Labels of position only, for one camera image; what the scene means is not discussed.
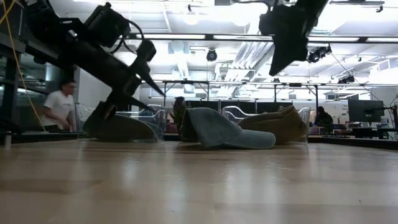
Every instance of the man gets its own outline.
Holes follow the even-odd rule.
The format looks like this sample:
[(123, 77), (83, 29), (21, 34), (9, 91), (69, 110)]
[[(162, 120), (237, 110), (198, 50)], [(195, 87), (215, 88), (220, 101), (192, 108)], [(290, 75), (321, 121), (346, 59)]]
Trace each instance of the man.
[(72, 94), (75, 91), (74, 80), (64, 80), (60, 90), (52, 92), (44, 103), (42, 125), (49, 132), (76, 131), (74, 116), (75, 102)]
[(333, 132), (333, 118), (325, 112), (322, 106), (318, 107), (318, 116), (315, 118), (315, 125), (323, 127), (325, 134)]

